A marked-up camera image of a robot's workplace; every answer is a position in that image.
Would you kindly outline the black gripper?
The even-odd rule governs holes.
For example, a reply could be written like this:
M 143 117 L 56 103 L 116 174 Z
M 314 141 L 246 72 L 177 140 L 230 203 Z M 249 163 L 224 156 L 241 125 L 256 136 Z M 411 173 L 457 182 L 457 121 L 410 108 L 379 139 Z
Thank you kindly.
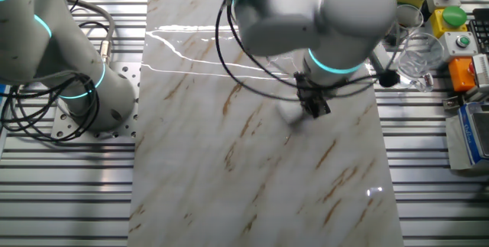
M 305 111 L 314 119 L 320 115 L 329 114 L 331 109 L 327 101 L 323 99 L 322 92 L 309 83 L 306 75 L 295 72 L 293 76 L 296 81 L 297 96 Z

